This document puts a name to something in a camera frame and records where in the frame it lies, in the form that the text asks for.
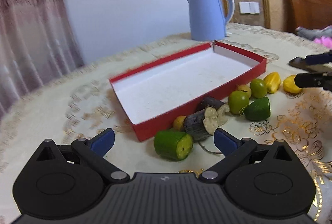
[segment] curtain pattern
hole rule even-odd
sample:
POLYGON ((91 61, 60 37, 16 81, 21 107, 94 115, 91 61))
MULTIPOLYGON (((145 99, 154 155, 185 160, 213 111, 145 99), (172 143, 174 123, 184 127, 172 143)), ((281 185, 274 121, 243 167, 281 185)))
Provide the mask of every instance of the curtain pattern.
POLYGON ((83 61, 63 0, 0 0, 0 117, 83 61))

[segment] table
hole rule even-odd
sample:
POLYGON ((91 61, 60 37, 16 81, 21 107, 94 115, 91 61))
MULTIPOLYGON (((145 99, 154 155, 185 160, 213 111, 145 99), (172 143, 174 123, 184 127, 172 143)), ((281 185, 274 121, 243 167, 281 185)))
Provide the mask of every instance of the table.
MULTIPOLYGON (((293 34, 262 27, 230 23, 227 31, 231 34, 224 42, 265 56, 267 73, 277 71, 282 79, 301 72, 287 65, 291 59, 326 51, 323 46, 293 34)), ((104 58, 15 103, 0 126, 0 223, 10 223, 19 216, 11 194, 12 185, 26 161, 46 138, 64 144, 79 137, 93 137, 112 127, 116 143, 105 158, 131 176, 134 172, 194 171, 199 174, 221 160, 222 155, 208 154, 197 144, 182 162, 159 158, 153 148, 153 139, 137 141, 107 80, 197 44, 199 42, 192 41, 188 33, 168 36, 104 58)), ((281 89, 269 95, 269 99, 272 115, 268 120, 252 123, 243 117, 230 116, 224 129, 237 138, 251 137, 258 143, 286 139, 315 180, 317 196, 309 215, 318 223, 326 223, 332 218, 332 195, 329 194, 332 188, 332 137, 328 132, 332 94, 320 89, 305 89, 293 96, 281 89)), ((203 145, 217 151, 211 138, 203 145)))

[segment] blue kettle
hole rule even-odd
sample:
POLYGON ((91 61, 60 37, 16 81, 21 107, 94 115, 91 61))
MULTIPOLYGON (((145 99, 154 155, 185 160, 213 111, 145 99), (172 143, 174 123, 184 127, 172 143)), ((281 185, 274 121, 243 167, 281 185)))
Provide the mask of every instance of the blue kettle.
POLYGON ((191 38, 195 41, 221 40, 226 36, 226 23, 234 14, 234 0, 228 1, 225 17, 221 0, 187 0, 191 38))

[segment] red box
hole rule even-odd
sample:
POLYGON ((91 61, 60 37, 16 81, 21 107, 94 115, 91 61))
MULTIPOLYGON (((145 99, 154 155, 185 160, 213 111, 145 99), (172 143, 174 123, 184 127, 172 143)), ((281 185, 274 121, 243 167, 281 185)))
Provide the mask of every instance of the red box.
POLYGON ((139 141, 190 115, 205 96, 223 99, 266 70, 266 59, 216 41, 144 64, 110 83, 139 141))

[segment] black ridged surface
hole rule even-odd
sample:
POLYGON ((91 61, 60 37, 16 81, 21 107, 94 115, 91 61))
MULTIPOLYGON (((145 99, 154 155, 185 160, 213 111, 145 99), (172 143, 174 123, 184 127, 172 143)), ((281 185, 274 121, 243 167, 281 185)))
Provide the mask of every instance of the black ridged surface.
POLYGON ((113 185, 93 209, 63 220, 21 216, 15 224, 313 224, 307 215, 271 220, 249 215, 230 203, 216 184, 194 174, 137 173, 127 184, 113 185))

